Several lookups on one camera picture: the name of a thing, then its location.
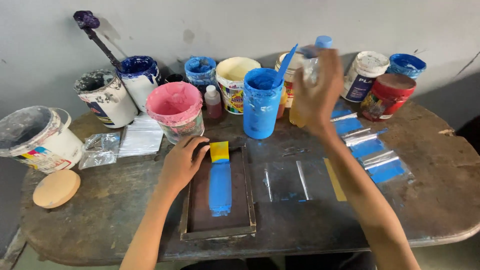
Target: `blue paint jar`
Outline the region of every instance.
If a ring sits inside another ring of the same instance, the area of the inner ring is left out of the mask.
[[[284,80],[273,86],[277,74],[270,68],[252,69],[243,79],[243,131],[254,139],[273,133]]]
[[[185,63],[187,80],[198,88],[200,93],[202,93],[202,97],[205,95],[207,86],[217,85],[215,68],[215,60],[206,56],[192,57]]]
[[[160,85],[161,75],[156,61],[149,56],[132,56],[121,62],[117,74],[135,101],[138,109],[146,112],[148,95]]]
[[[426,68],[427,64],[419,58],[409,54],[396,53],[390,56],[390,66],[386,73],[399,73],[415,80]]]

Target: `white wall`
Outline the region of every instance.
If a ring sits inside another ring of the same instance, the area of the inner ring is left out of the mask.
[[[0,0],[0,116],[32,105],[61,107],[73,117],[87,111],[72,85],[83,73],[110,65],[72,19],[77,10],[101,18],[98,33],[110,37],[100,35],[118,58],[149,55],[176,72],[183,69],[178,61],[191,55],[246,56],[273,66],[272,54],[318,35],[330,35],[345,62],[362,50],[387,56],[416,51],[428,67],[415,95],[480,70],[479,57],[456,76],[480,51],[478,0],[137,2],[145,4]],[[480,114],[478,92],[471,94],[461,111],[440,113],[454,128]],[[444,107],[425,102],[434,112]]]

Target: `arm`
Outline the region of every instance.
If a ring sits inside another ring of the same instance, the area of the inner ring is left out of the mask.
[[[343,90],[343,70],[337,51],[319,52],[318,78],[314,89],[303,84],[302,70],[295,78],[295,98],[306,108],[307,126],[325,148],[349,204],[357,214],[378,269],[419,270],[405,233],[395,212],[350,150],[338,137],[330,122],[333,108]],[[309,96],[307,91],[315,94]]]
[[[192,160],[193,150],[205,137],[187,137],[167,154],[162,173],[148,202],[144,217],[123,258],[121,270],[155,268],[163,225],[178,193],[190,182],[210,146],[204,146]]]

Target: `hand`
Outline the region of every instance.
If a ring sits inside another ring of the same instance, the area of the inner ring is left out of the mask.
[[[162,189],[174,196],[178,195],[197,173],[210,146],[202,147],[195,159],[192,159],[193,150],[199,143],[209,140],[206,137],[188,136],[177,143],[167,154],[163,163],[162,173],[158,179]]]
[[[310,132],[323,136],[333,128],[330,123],[335,103],[343,90],[343,67],[336,49],[317,49],[318,74],[315,86],[303,81],[303,68],[295,72],[294,89],[297,108],[306,119]]]

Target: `white plastic jar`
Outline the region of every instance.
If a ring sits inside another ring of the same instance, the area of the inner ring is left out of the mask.
[[[344,78],[342,97],[348,101],[362,102],[375,78],[384,74],[389,65],[390,60],[381,53],[359,52]]]
[[[287,51],[279,55],[275,64],[276,71],[280,69],[280,65],[282,64],[282,61],[287,55],[287,53],[289,52]],[[285,108],[292,107],[293,95],[295,94],[295,91],[293,90],[293,78],[295,77],[295,71],[302,66],[303,56],[300,53],[295,52],[293,54],[292,60],[290,61],[290,64],[288,64],[285,75],[283,75],[283,79],[285,80],[283,86],[285,86],[285,88],[287,89],[287,102],[285,103]]]

